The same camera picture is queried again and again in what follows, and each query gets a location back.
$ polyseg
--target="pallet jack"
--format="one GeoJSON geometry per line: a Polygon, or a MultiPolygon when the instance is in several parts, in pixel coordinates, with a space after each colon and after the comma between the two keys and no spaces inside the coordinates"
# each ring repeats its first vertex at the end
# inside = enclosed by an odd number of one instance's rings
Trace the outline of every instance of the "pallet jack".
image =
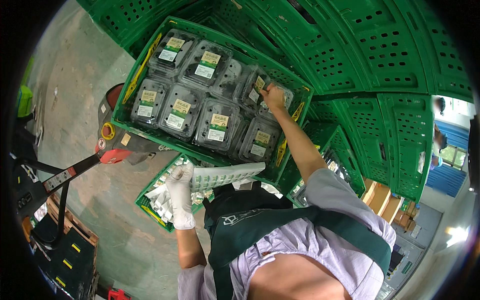
{"type": "Polygon", "coordinates": [[[110,122],[123,85],[117,84],[109,89],[98,106],[98,141],[95,146],[95,154],[67,169],[57,168],[25,157],[18,157],[14,161],[14,170],[22,166],[54,174],[44,182],[36,180],[19,182],[14,199],[17,217],[20,220],[27,216],[33,216],[34,212],[45,203],[49,196],[62,188],[59,203],[58,230],[55,239],[50,241],[43,240],[34,230],[31,231],[32,238],[47,249],[55,249],[63,236],[63,222],[70,181],[98,164],[117,164],[126,160],[130,164],[136,165],[149,157],[155,156],[157,152],[172,150],[118,128],[110,122]]]}

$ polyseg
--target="person's arm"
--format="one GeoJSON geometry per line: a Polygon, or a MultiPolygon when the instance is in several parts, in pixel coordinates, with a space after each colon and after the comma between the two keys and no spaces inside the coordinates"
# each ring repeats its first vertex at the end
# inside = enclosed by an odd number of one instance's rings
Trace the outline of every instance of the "person's arm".
{"type": "Polygon", "coordinates": [[[196,265],[207,265],[204,250],[198,240],[197,231],[192,229],[177,229],[177,245],[179,248],[180,268],[188,269],[196,265]]]}
{"type": "Polygon", "coordinates": [[[192,179],[193,168],[191,163],[176,166],[165,180],[172,201],[173,226],[176,229],[179,262],[182,269],[192,268],[199,264],[207,265],[192,214],[189,182],[192,179]]]}
{"type": "Polygon", "coordinates": [[[292,154],[293,160],[297,164],[300,175],[305,184],[310,175],[320,168],[327,168],[327,164],[322,155],[313,145],[310,138],[303,132],[300,126],[292,120],[284,106],[283,90],[270,84],[267,90],[260,90],[265,103],[272,111],[276,120],[282,127],[288,148],[292,154]]]}

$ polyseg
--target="person's hand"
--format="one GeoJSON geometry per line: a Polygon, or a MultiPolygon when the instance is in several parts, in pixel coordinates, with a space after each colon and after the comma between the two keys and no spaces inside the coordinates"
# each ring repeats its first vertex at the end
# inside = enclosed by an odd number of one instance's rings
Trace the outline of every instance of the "person's hand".
{"type": "Polygon", "coordinates": [[[165,180],[172,201],[173,226],[176,229],[195,227],[195,219],[192,214],[192,192],[190,191],[193,169],[192,163],[179,165],[165,180]]]}
{"type": "Polygon", "coordinates": [[[285,96],[283,90],[274,84],[269,84],[267,90],[260,90],[268,108],[272,111],[285,109],[285,96]]]}

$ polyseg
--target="green label on wall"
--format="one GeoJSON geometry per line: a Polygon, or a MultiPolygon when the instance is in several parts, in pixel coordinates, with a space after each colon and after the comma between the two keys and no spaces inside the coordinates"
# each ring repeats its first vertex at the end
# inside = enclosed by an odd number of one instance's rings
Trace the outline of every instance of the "green label on wall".
{"type": "Polygon", "coordinates": [[[412,262],[408,262],[405,268],[402,270],[402,274],[406,274],[408,270],[410,270],[410,267],[412,267],[412,262]]]}

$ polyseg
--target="emergency stop button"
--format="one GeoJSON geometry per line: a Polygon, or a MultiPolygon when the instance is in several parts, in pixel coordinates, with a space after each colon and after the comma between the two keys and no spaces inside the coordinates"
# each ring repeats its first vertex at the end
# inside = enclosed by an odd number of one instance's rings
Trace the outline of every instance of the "emergency stop button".
{"type": "Polygon", "coordinates": [[[106,122],[102,127],[102,137],[106,140],[111,140],[115,136],[115,125],[111,122],[106,122]]]}

